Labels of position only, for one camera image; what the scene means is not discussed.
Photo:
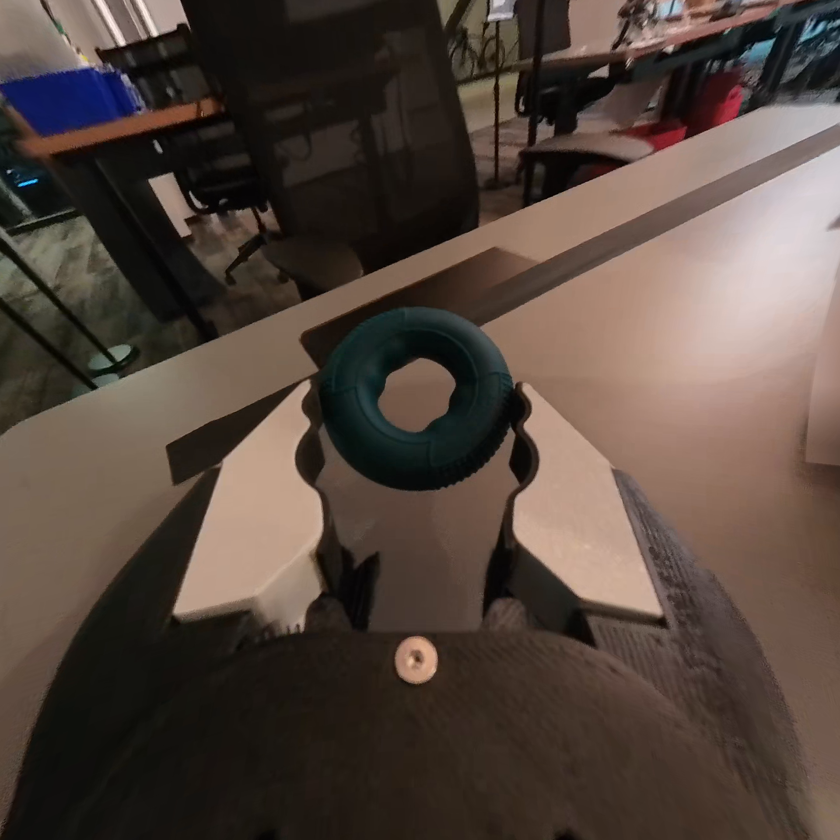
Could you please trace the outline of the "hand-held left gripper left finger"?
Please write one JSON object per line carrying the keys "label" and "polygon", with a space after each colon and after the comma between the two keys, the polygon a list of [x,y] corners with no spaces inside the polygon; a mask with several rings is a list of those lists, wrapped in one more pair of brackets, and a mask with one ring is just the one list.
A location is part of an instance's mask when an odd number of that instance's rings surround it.
{"label": "hand-held left gripper left finger", "polygon": [[259,627],[304,627],[339,585],[339,539],[317,480],[320,404],[298,384],[225,458],[176,597],[191,623],[250,613]]}

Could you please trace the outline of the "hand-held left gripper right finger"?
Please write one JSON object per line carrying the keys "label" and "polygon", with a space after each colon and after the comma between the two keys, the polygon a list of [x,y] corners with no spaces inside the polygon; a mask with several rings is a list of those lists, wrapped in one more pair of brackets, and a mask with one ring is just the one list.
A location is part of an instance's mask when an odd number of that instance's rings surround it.
{"label": "hand-held left gripper right finger", "polygon": [[664,627],[623,474],[530,384],[514,394],[517,484],[490,556],[489,604],[515,599],[551,632],[589,632],[593,617]]}

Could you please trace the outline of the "black rubber tire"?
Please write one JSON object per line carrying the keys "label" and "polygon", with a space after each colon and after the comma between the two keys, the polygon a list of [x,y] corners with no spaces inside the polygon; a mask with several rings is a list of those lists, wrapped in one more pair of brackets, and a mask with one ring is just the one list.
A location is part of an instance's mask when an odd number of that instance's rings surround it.
{"label": "black rubber tire", "polygon": [[[379,406],[388,377],[435,362],[454,380],[448,410],[423,430],[391,423]],[[450,311],[410,307],[368,318],[331,352],[318,374],[322,425],[360,475],[396,490],[453,486],[491,460],[511,424],[515,384],[501,351]]]}

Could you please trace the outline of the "black mesh office chair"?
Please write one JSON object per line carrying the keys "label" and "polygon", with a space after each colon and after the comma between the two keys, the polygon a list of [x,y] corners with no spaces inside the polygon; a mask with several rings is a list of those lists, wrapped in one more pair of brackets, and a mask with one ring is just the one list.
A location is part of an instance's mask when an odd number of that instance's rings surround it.
{"label": "black mesh office chair", "polygon": [[475,230],[476,161],[433,1],[182,2],[302,301]]}

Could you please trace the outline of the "grey office chair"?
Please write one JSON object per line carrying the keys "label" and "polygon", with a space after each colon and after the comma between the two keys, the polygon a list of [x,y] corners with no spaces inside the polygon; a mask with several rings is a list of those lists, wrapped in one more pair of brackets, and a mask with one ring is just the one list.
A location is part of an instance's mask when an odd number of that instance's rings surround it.
{"label": "grey office chair", "polygon": [[522,173],[522,204],[534,202],[533,177],[536,166],[543,169],[538,201],[564,192],[582,167],[621,168],[656,152],[647,140],[623,133],[559,134],[526,145],[519,152]]}

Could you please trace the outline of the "wooden desk with black legs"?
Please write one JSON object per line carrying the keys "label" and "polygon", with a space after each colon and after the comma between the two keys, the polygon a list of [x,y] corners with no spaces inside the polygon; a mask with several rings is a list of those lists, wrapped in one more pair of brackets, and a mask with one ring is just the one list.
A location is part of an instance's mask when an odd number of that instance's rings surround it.
{"label": "wooden desk with black legs", "polygon": [[159,322],[186,318],[201,343],[215,340],[218,331],[200,306],[222,288],[184,244],[151,180],[176,169],[166,141],[224,116],[224,105],[210,96],[52,135],[5,110],[20,152],[65,189],[145,307]]}

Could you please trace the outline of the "sign stand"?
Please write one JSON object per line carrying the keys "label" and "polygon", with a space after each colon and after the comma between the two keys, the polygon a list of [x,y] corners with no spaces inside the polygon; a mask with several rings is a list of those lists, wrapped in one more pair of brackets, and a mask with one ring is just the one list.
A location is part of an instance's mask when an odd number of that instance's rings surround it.
{"label": "sign stand", "polygon": [[490,1],[488,3],[487,22],[493,24],[495,48],[493,52],[493,158],[492,175],[486,180],[485,190],[496,192],[508,185],[501,178],[500,133],[501,133],[501,23],[515,19],[517,1]]}

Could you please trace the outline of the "red chair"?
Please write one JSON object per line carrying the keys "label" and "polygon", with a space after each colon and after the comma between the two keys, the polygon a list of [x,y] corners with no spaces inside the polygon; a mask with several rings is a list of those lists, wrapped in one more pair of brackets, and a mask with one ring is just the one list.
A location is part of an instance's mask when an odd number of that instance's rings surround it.
{"label": "red chair", "polygon": [[623,136],[645,140],[655,151],[667,149],[685,138],[735,120],[744,97],[743,67],[713,72],[702,84],[700,91],[689,105],[683,119],[666,119],[640,123],[618,130]]}

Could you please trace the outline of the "blue plastic bin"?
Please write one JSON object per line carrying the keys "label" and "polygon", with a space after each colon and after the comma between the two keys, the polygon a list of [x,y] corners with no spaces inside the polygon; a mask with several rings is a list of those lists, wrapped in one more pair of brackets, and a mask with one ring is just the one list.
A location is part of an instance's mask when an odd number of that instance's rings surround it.
{"label": "blue plastic bin", "polygon": [[113,69],[83,67],[4,81],[2,93],[42,136],[82,130],[133,116],[144,103]]}

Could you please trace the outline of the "wooden table with dark legs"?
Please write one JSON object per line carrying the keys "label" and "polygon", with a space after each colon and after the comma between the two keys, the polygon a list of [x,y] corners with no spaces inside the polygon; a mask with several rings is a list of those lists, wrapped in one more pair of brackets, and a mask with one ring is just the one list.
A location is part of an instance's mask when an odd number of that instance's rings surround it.
{"label": "wooden table with dark legs", "polygon": [[610,92],[619,87],[629,88],[629,92],[620,95],[618,110],[596,117],[594,130],[584,132],[584,137],[618,133],[634,127],[653,100],[656,88],[647,82],[649,78],[661,85],[668,77],[671,88],[676,84],[674,75],[687,82],[695,65],[706,66],[713,60],[733,56],[736,48],[757,44],[759,35],[767,29],[773,32],[774,42],[748,103],[751,112],[774,103],[805,24],[817,16],[838,18],[838,2],[750,2],[745,9],[738,8],[726,17],[720,16],[723,6],[724,3],[717,3],[703,7],[688,24],[668,25],[661,35],[654,33],[654,24],[634,35],[633,20],[620,16],[621,38],[609,47],[587,45],[547,54],[543,51],[545,2],[538,2],[533,54],[516,65],[527,76],[523,99],[529,105],[525,149],[537,143],[543,76],[556,80],[556,84],[548,87],[549,96],[555,98],[553,131],[554,137],[564,138],[579,132],[575,97],[587,81],[585,72],[609,69],[606,80],[614,84]]}

